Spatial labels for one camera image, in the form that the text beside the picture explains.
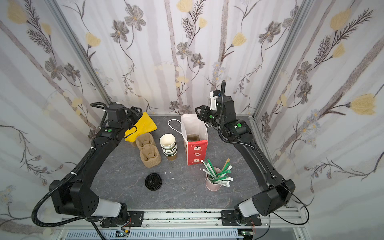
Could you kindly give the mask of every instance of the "pink cup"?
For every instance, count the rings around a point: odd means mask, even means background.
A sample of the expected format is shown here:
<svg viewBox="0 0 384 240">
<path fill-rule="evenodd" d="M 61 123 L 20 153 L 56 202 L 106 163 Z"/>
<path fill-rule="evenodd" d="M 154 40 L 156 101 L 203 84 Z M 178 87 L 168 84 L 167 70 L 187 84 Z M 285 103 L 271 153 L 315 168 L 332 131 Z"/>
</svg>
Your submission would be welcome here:
<svg viewBox="0 0 384 240">
<path fill-rule="evenodd" d="M 221 172 L 221 169 L 220 168 L 217 168 L 217 167 L 214 167 L 215 169 L 215 172 L 218 173 L 218 172 Z M 207 186 L 207 188 L 211 191 L 217 191 L 221 188 L 221 184 L 217 184 L 217 183 L 212 183 L 211 181 L 208 180 L 208 173 L 205 174 L 205 185 Z"/>
</svg>

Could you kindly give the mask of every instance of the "paper bag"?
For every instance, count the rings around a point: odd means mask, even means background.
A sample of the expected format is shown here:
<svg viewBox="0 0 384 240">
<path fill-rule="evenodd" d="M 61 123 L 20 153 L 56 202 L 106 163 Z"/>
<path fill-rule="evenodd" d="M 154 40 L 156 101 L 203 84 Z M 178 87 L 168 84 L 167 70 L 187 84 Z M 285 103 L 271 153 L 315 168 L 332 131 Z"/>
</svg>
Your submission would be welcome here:
<svg viewBox="0 0 384 240">
<path fill-rule="evenodd" d="M 169 125 L 169 122 L 172 120 L 180 122 L 181 132 Z M 168 121 L 168 125 L 183 136 L 188 165 L 199 164 L 200 160 L 205 159 L 208 145 L 208 132 L 204 122 L 200 121 L 195 113 L 181 115 L 181 121 L 171 119 Z M 198 138 L 199 141 L 188 141 L 190 137 Z"/>
</svg>

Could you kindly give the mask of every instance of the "robotic arm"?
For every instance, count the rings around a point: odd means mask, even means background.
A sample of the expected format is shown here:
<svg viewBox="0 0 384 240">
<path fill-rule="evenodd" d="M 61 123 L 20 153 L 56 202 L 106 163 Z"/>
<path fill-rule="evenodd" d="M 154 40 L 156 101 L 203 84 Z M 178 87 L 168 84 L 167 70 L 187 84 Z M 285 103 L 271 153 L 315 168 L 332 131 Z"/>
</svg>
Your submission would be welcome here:
<svg viewBox="0 0 384 240">
<path fill-rule="evenodd" d="M 217 126 L 219 137 L 224 142 L 235 146 L 251 168 L 262 191 L 235 206 L 236 222 L 238 224 L 248 223 L 250 217 L 258 213 L 267 216 L 288 203 L 295 184 L 292 180 L 285 180 L 275 170 L 259 150 L 252 131 L 245 121 L 236 119 L 234 102 L 230 96 L 225 96 L 225 81 L 222 82 L 221 91 L 216 90 L 211 93 L 211 99 L 211 107 L 202 105 L 195 109 L 198 118 Z M 40 227 L 56 227 L 86 218 L 98 231 L 94 224 L 96 221 L 101 220 L 102 227 L 116 227 L 126 224 L 130 219 L 125 203 L 101 199 L 90 187 L 108 155 L 123 138 L 128 137 L 125 137 L 125 132 L 135 127 L 142 116 L 142 109 L 126 108 L 124 105 L 116 103 L 111 103 L 109 106 L 104 103 L 93 103 L 91 106 L 105 110 L 100 131 L 91 141 L 90 150 L 72 172 L 67 174 L 63 180 L 53 181 L 49 187 L 50 191 L 36 204 L 31 219 Z M 56 223 L 41 222 L 37 213 L 49 197 L 52 197 L 58 214 L 77 217 Z"/>
<path fill-rule="evenodd" d="M 195 109 L 197 117 L 217 126 L 219 137 L 234 145 L 251 168 L 262 191 L 235 206 L 236 220 L 247 223 L 254 214 L 267 216 L 289 202 L 295 184 L 275 170 L 259 149 L 246 122 L 236 119 L 234 102 L 230 96 L 225 96 L 225 81 L 222 81 L 221 91 L 213 91 L 210 97 L 210 107 L 202 105 Z"/>
<path fill-rule="evenodd" d="M 78 219 L 86 218 L 90 222 L 102 219 L 102 227 L 123 225 L 129 220 L 125 203 L 111 202 L 99 198 L 91 189 L 92 181 L 109 154 L 119 145 L 128 129 L 142 116 L 142 109 L 126 108 L 122 104 L 112 102 L 92 103 L 91 106 L 103 108 L 105 113 L 100 124 L 100 131 L 91 141 L 92 147 L 63 180 L 54 180 L 49 186 L 50 192 L 45 195 L 32 211 L 32 221 L 41 227 L 55 227 Z M 43 223 L 37 218 L 37 211 L 42 203 L 52 196 L 55 211 L 58 214 L 78 216 L 58 223 Z"/>
</svg>

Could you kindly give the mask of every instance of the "floral wallpaper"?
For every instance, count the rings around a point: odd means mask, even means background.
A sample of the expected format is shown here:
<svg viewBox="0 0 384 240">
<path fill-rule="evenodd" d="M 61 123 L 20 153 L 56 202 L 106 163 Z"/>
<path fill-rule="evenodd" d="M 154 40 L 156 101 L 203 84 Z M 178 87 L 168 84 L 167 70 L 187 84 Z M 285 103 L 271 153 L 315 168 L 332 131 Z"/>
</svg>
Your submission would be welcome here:
<svg viewBox="0 0 384 240">
<path fill-rule="evenodd" d="M 314 240 L 384 234 L 383 9 L 315 1 L 256 115 L 273 163 L 308 206 Z"/>
<path fill-rule="evenodd" d="M 89 149 L 102 115 L 89 103 L 103 99 L 44 1 L 0 6 L 0 238 L 51 239 L 31 211 Z M 39 212 L 60 217 L 50 201 Z"/>
<path fill-rule="evenodd" d="M 58 3 L 114 101 L 193 113 L 226 80 L 236 112 L 250 115 L 301 1 Z"/>
</svg>

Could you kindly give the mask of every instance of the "metal mounting plate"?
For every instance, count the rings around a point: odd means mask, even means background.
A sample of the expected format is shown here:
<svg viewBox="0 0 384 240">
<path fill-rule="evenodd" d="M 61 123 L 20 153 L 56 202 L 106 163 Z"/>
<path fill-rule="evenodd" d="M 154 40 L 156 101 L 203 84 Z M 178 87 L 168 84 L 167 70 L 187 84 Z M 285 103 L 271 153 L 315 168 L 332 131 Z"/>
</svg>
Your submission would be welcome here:
<svg viewBox="0 0 384 240">
<path fill-rule="evenodd" d="M 262 225 L 259 214 L 253 215 L 250 218 L 252 219 L 255 226 L 261 226 Z M 249 221 L 249 223 L 247 223 L 245 225 L 238 224 L 236 219 L 235 219 L 235 213 L 233 210 L 221 211 L 221 222 L 222 222 L 223 226 L 252 226 L 251 221 Z"/>
<path fill-rule="evenodd" d="M 144 211 L 129 211 L 128 213 L 131 217 L 131 227 L 141 227 Z"/>
</svg>

